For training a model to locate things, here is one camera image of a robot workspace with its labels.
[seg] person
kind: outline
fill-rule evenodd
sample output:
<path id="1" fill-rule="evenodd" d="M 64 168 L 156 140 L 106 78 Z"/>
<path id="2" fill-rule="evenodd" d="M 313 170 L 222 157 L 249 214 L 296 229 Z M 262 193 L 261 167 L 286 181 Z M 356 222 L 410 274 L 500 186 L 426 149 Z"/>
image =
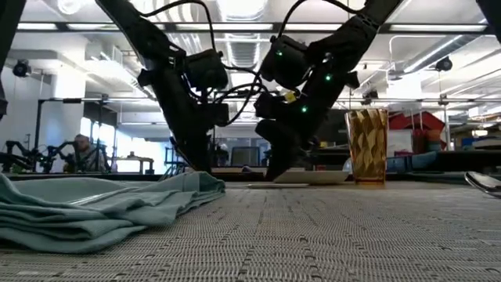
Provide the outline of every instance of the person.
<path id="1" fill-rule="evenodd" d="M 95 146 L 91 145 L 90 138 L 84 136 L 82 134 L 78 134 L 74 139 L 77 145 L 77 151 L 74 155 L 74 161 L 77 161 L 77 154 L 80 158 L 80 164 L 77 164 L 77 170 L 82 170 L 83 172 L 96 172 L 96 157 L 97 152 L 95 150 Z M 65 171 L 68 169 L 69 164 L 65 164 Z M 106 172 L 106 164 L 103 152 L 99 151 L 99 164 L 98 164 L 98 172 Z"/>

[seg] white plate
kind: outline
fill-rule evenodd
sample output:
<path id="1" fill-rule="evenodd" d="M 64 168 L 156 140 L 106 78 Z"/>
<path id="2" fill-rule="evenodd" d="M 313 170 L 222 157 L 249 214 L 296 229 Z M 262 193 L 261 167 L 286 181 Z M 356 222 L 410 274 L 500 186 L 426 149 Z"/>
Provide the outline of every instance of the white plate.
<path id="1" fill-rule="evenodd" d="M 310 185 L 330 185 L 343 183 L 349 176 L 348 172 L 284 172 L 275 179 L 275 183 L 306 183 Z"/>
<path id="2" fill-rule="evenodd" d="M 247 185 L 249 189 L 293 189 L 307 188 L 309 184 L 302 183 L 251 183 Z"/>

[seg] ceiling light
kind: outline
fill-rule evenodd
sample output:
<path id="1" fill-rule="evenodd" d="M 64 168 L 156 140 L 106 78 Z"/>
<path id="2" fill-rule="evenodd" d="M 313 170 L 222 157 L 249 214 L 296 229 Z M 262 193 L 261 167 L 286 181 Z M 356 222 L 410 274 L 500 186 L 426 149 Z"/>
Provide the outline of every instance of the ceiling light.
<path id="1" fill-rule="evenodd" d="M 254 121 L 254 122 L 233 122 L 232 125 L 256 125 L 258 122 L 257 121 Z"/>
<path id="2" fill-rule="evenodd" d="M 82 0 L 58 0 L 57 8 L 59 8 L 61 13 L 73 15 L 80 10 L 82 2 Z"/>
<path id="3" fill-rule="evenodd" d="M 392 24 L 390 31 L 480 32 L 485 24 Z"/>
<path id="4" fill-rule="evenodd" d="M 175 25 L 178 30 L 209 31 L 208 23 L 178 23 Z M 214 23 L 215 31 L 270 31 L 273 29 L 271 23 Z"/>
<path id="5" fill-rule="evenodd" d="M 122 122 L 119 125 L 167 125 L 167 122 Z"/>
<path id="6" fill-rule="evenodd" d="M 288 23 L 286 31 L 337 31 L 341 27 L 339 23 Z"/>
<path id="7" fill-rule="evenodd" d="M 224 43 L 269 43 L 267 38 L 216 38 L 216 42 Z"/>
<path id="8" fill-rule="evenodd" d="M 223 18 L 231 20 L 259 17 L 263 13 L 267 2 L 268 0 L 217 0 Z"/>
<path id="9" fill-rule="evenodd" d="M 131 98 L 109 98 L 107 101 L 110 101 L 110 102 L 122 102 L 122 103 L 126 103 L 126 102 L 135 103 L 135 102 L 138 102 L 138 101 L 149 100 L 149 99 L 150 98 L 135 98 L 135 97 L 131 97 Z"/>
<path id="10" fill-rule="evenodd" d="M 100 55 L 101 55 L 101 57 L 103 57 L 106 60 L 109 60 L 109 61 L 112 60 L 107 54 L 105 54 L 105 52 L 101 52 Z"/>
<path id="11" fill-rule="evenodd" d="M 17 29 L 21 31 L 55 31 L 57 26 L 54 23 L 19 23 Z"/>
<path id="12" fill-rule="evenodd" d="M 68 27 L 76 31 L 118 31 L 118 27 L 115 24 L 69 23 Z"/>
<path id="13" fill-rule="evenodd" d="M 487 130 L 473 130 L 471 131 L 471 135 L 477 136 L 477 137 L 482 137 L 488 135 Z"/>

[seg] white wall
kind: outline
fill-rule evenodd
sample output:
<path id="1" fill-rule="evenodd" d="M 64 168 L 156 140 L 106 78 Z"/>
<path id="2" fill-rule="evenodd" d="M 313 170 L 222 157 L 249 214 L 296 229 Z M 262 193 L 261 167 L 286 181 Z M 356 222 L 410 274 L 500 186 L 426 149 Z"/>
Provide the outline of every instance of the white wall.
<path id="1" fill-rule="evenodd" d="M 57 77 L 52 77 L 52 84 L 41 83 L 34 78 L 17 78 L 12 69 L 3 67 L 2 84 L 5 97 L 9 102 L 7 115 L 0 121 L 0 148 L 5 151 L 5 141 L 24 142 L 30 134 L 29 149 L 34 147 L 38 99 L 54 96 Z M 75 91 L 85 93 L 85 80 L 72 84 Z M 65 140 L 72 140 L 80 132 L 80 120 L 83 116 L 83 104 L 44 103 L 41 112 L 39 146 L 58 146 Z M 62 171 L 63 162 L 54 164 L 54 172 Z"/>
<path id="2" fill-rule="evenodd" d="M 33 147 L 41 82 L 34 78 L 17 78 L 10 68 L 3 67 L 2 84 L 9 105 L 7 115 L 0 121 L 0 147 L 3 148 L 7 140 L 23 142 L 27 134 L 31 135 L 30 146 Z M 51 92 L 52 86 L 44 83 L 42 96 L 49 97 Z"/>

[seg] fluorescent light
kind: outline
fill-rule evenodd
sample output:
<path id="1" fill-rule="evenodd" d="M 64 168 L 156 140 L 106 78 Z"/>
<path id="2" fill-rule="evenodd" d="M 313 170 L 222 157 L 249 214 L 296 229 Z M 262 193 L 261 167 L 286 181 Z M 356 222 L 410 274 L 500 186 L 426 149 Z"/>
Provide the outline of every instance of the fluorescent light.
<path id="1" fill-rule="evenodd" d="M 180 31 L 196 30 L 209 31 L 208 23 L 178 23 L 175 25 Z M 215 31 L 270 31 L 273 29 L 271 23 L 214 23 Z"/>
<path id="2" fill-rule="evenodd" d="M 167 125 L 167 122 L 122 122 L 120 125 Z"/>
<path id="3" fill-rule="evenodd" d="M 254 122 L 233 122 L 232 125 L 256 125 L 258 122 L 257 121 L 254 121 Z"/>
<path id="4" fill-rule="evenodd" d="M 392 24 L 390 31 L 480 32 L 485 24 Z"/>
<path id="5" fill-rule="evenodd" d="M 56 31 L 57 26 L 54 23 L 19 23 L 17 29 L 22 31 Z"/>
<path id="6" fill-rule="evenodd" d="M 288 23 L 286 31 L 337 31 L 341 27 L 339 23 Z"/>
<path id="7" fill-rule="evenodd" d="M 471 131 L 471 135 L 477 136 L 477 137 L 482 137 L 488 135 L 487 130 L 473 130 Z"/>
<path id="8" fill-rule="evenodd" d="M 108 100 L 109 101 L 113 101 L 113 102 L 131 102 L 131 103 L 135 103 L 135 102 L 138 102 L 138 101 L 143 101 L 143 100 L 147 100 L 147 99 L 150 99 L 150 98 L 135 98 L 135 97 L 131 97 L 131 98 L 109 98 Z"/>
<path id="9" fill-rule="evenodd" d="M 118 31 L 118 27 L 114 24 L 100 23 L 69 23 L 68 27 L 77 31 Z"/>
<path id="10" fill-rule="evenodd" d="M 236 43 L 269 43 L 267 38 L 216 38 L 216 42 L 236 42 Z"/>
<path id="11" fill-rule="evenodd" d="M 100 55 L 101 55 L 101 57 L 103 57 L 104 59 L 111 61 L 111 58 L 110 58 L 107 54 L 105 54 L 105 52 L 101 52 L 101 53 L 100 53 Z"/>
<path id="12" fill-rule="evenodd" d="M 421 65 L 424 61 L 430 59 L 433 55 L 435 55 L 436 53 L 442 51 L 443 49 L 449 47 L 452 43 L 456 42 L 458 39 L 460 39 L 462 37 L 462 35 L 458 35 L 456 36 L 455 38 L 449 40 L 448 42 L 446 42 L 445 44 L 441 45 L 440 47 L 436 48 L 435 50 L 433 50 L 432 52 L 428 53 L 428 55 L 424 56 L 423 58 L 421 58 L 421 60 L 418 60 L 417 62 L 415 62 L 412 66 L 410 67 L 407 67 L 404 72 L 406 73 L 409 73 L 409 72 L 413 72 L 419 65 Z"/>

